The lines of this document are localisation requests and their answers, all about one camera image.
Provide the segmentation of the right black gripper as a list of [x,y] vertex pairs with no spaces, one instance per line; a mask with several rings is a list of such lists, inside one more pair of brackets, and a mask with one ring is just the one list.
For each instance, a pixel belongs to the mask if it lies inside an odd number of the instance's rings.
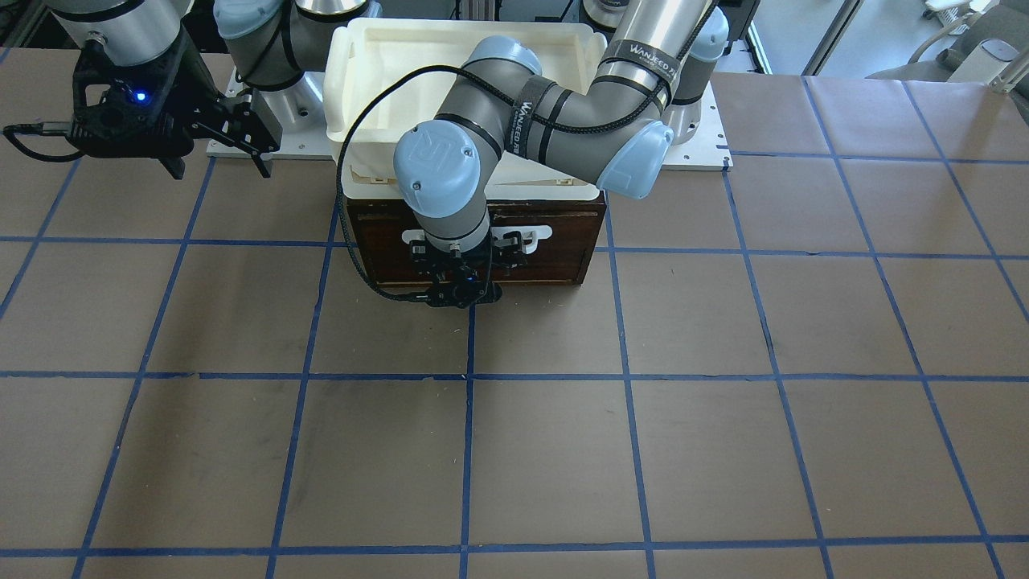
[[175,180],[196,139],[211,139],[251,155],[272,176],[278,137],[254,109],[254,96],[217,89],[196,48],[170,48],[154,60],[115,66],[103,48],[82,49],[72,77],[68,142],[96,158],[154,158]]

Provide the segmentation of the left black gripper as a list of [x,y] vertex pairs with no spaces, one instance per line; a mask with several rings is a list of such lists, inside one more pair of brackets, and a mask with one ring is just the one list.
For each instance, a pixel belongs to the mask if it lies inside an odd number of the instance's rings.
[[468,307],[475,303],[494,303],[502,289],[492,280],[493,268],[506,270],[526,266],[527,242],[522,233],[493,233],[470,252],[452,248],[442,252],[426,240],[409,241],[409,257],[416,273],[427,274],[433,283],[423,292],[409,293],[409,301],[431,307]]

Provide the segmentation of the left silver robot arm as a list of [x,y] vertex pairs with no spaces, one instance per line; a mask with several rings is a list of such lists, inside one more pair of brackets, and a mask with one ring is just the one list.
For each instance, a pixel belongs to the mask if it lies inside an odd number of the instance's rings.
[[662,115],[715,1],[631,1],[584,94],[543,75],[521,41],[492,35],[462,66],[440,110],[400,137],[393,167],[421,234],[409,241],[431,285],[402,302],[496,302],[496,268],[526,263],[535,233],[493,230],[486,184],[504,154],[640,200],[653,188],[674,131]]

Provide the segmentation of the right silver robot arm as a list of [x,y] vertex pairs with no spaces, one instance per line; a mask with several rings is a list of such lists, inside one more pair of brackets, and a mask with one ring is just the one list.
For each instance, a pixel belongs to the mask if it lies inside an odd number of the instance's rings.
[[264,177],[282,137],[322,113],[311,87],[324,72],[332,35],[354,19],[378,19],[378,1],[217,1],[213,15],[243,89],[215,84],[170,1],[49,1],[80,47],[71,120],[32,134],[75,148],[61,162],[152,158],[173,179],[198,140],[236,148]]

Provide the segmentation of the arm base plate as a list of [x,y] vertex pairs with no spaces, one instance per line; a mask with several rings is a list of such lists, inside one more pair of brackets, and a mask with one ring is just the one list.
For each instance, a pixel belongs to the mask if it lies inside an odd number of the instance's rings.
[[255,92],[254,109],[278,137],[278,148],[262,154],[264,160],[332,158],[322,95],[324,77],[321,71],[308,71],[293,87]]
[[734,165],[712,88],[691,104],[670,105],[662,120],[675,133],[662,169],[720,171]]

